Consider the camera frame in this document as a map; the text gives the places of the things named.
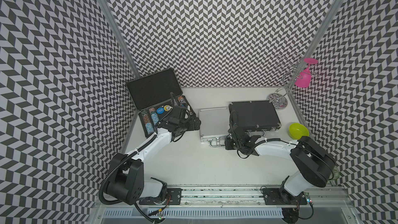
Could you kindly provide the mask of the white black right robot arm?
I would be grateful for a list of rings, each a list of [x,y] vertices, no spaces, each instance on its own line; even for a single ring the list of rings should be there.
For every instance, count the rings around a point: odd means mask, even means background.
[[[290,160],[297,172],[288,175],[279,189],[280,196],[298,196],[312,186],[324,188],[333,177],[334,158],[308,136],[299,140],[283,141],[280,138],[249,136],[242,128],[230,125],[230,138],[242,159],[254,156],[273,156]]]

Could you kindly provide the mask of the large black poker case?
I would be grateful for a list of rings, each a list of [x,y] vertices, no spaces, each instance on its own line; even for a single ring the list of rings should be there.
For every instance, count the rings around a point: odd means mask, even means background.
[[[183,95],[174,69],[165,69],[127,82],[126,87],[138,110],[145,137],[150,137],[156,131],[155,126],[159,121],[167,120],[167,114],[174,106],[187,109],[185,119],[188,131],[200,128],[201,122]]]

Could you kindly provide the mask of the black textured poker case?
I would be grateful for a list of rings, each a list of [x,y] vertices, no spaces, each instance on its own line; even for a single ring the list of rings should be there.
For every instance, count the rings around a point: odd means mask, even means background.
[[[282,127],[273,104],[268,100],[242,101],[229,104],[232,124],[247,131],[271,131]]]

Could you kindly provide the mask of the small silver poker case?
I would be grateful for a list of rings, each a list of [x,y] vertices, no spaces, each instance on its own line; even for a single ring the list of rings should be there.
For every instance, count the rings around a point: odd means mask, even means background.
[[[229,136],[229,117],[227,107],[199,110],[201,143],[212,148],[225,146],[225,140]]]

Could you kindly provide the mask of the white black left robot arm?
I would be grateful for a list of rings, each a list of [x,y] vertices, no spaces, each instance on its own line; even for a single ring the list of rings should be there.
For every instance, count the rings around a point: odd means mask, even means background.
[[[107,176],[101,183],[98,198],[102,204],[124,202],[133,205],[142,199],[162,203],[166,199],[167,183],[149,178],[144,163],[154,158],[165,146],[177,142],[188,131],[200,129],[201,121],[194,111],[174,106],[156,125],[154,133],[136,149],[116,154],[110,162]]]

